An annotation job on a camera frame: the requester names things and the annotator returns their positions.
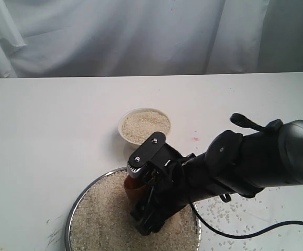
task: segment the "small bowl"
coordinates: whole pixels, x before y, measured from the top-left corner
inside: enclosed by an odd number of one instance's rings
[[[154,108],[137,108],[137,109],[134,109],[134,110],[131,110],[130,112],[126,113],[125,115],[122,116],[122,118],[119,120],[119,126],[118,126],[118,129],[119,129],[119,134],[121,135],[121,137],[127,141],[129,143],[129,145],[134,148],[134,149],[137,149],[141,144],[138,144],[138,143],[135,143],[135,142],[132,142],[130,140],[128,140],[124,134],[122,133],[122,126],[124,124],[124,121],[131,115],[133,114],[136,114],[136,113],[140,113],[140,112],[144,112],[144,111],[154,111],[154,112],[158,112],[159,114],[163,115],[163,116],[166,116],[167,119],[169,120],[169,124],[170,124],[170,127],[169,127],[169,131],[167,132],[166,136],[170,133],[171,131],[171,121],[170,121],[170,118],[168,117],[168,115],[166,115],[164,112],[162,111],[159,111],[157,109],[154,109]]]

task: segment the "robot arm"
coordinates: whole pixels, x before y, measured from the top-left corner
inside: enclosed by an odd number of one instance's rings
[[[253,198],[265,187],[303,185],[303,120],[261,127],[235,113],[231,121],[258,132],[225,131],[205,153],[187,157],[155,132],[129,157],[129,175],[148,187],[131,211],[141,234],[158,232],[190,201],[228,202],[232,193]]]

